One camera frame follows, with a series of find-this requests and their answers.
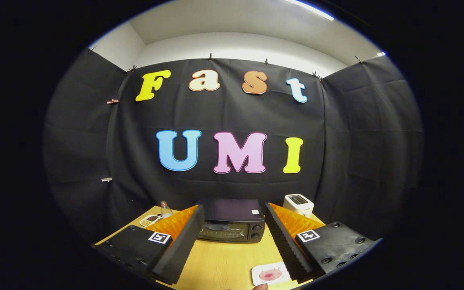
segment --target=table surface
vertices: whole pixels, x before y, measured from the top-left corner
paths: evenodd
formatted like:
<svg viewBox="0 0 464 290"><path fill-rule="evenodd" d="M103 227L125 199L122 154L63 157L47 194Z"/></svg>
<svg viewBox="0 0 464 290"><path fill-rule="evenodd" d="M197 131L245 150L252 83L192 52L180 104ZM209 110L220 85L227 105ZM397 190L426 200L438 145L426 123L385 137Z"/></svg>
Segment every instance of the table surface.
<svg viewBox="0 0 464 290"><path fill-rule="evenodd" d="M160 207L154 206L116 233L131 225L142 228L143 226L139 224L141 219L158 213L160 213ZM315 215L312 215L311 219L321 222ZM97 244L101 244L116 233ZM276 262L282 262L282 257L266 225L263 238L255 244L227 244L197 239L178 283L167 285L160 281L157 282L177 290L251 290L254 287L252 268ZM290 290L309 282L311 280L298 284L296 281L289 280L270 285L269 290Z"/></svg>

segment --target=oven door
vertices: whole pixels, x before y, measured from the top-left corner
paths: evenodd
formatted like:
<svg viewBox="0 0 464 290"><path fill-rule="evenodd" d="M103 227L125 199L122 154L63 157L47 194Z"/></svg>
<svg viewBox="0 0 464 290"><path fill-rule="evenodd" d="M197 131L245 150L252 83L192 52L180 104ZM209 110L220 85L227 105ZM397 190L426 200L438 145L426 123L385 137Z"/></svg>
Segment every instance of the oven door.
<svg viewBox="0 0 464 290"><path fill-rule="evenodd" d="M249 229L250 224L205 221L198 233L198 239L214 242L247 242Z"/></svg>

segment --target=glass bottle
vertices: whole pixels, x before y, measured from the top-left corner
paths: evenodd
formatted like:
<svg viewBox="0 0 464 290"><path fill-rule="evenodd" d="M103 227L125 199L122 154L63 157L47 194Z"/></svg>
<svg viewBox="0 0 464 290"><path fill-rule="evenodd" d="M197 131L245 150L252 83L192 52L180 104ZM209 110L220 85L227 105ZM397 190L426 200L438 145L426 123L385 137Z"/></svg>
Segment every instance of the glass bottle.
<svg viewBox="0 0 464 290"><path fill-rule="evenodd" d="M160 202L160 214L162 215L163 218L169 217L173 215L173 212L171 211L170 207L168 206L168 203L165 201Z"/></svg>

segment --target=hand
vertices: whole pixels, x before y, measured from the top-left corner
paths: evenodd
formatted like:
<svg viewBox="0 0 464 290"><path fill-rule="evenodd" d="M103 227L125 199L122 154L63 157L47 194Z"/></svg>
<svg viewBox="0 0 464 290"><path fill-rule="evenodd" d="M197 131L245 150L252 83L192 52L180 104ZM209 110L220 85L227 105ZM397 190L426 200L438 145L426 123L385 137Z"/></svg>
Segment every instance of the hand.
<svg viewBox="0 0 464 290"><path fill-rule="evenodd" d="M255 286L252 290L267 290L267 283Z"/></svg>

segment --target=black curtain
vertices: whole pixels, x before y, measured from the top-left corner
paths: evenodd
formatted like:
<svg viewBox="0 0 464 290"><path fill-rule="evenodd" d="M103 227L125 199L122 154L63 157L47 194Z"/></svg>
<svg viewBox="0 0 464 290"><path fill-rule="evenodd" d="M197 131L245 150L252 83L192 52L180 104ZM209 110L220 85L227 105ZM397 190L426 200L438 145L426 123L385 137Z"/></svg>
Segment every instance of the black curtain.
<svg viewBox="0 0 464 290"><path fill-rule="evenodd" d="M170 70L155 97L135 101L146 73ZM199 70L219 74L215 91L192 91ZM267 91L246 94L243 74L262 71ZM305 85L295 101L287 79ZM108 105L110 99L119 103ZM184 130L199 130L198 161L188 171L160 164L161 130L177 132L173 156L186 158ZM154 204L175 209L200 197L259 199L282 205L301 193L324 222L335 220L377 238L400 214L416 185L422 130L414 97L387 57L363 61L320 81L290 68L235 59L190 59L128 72L83 53L59 83L46 120L44 155L52 192L85 238L96 242ZM263 173L213 172L213 135L232 132L239 146L252 132L267 135ZM285 174L285 139L298 137L299 173ZM110 183L101 178L112 177Z"/></svg>
<svg viewBox="0 0 464 290"><path fill-rule="evenodd" d="M55 200L83 238L95 242L110 231L113 206L108 183L107 131L125 72L83 52L59 81L50 101L43 155Z"/></svg>
<svg viewBox="0 0 464 290"><path fill-rule="evenodd" d="M407 81L387 57L322 80L325 156L314 213L383 237L418 186L423 128Z"/></svg>

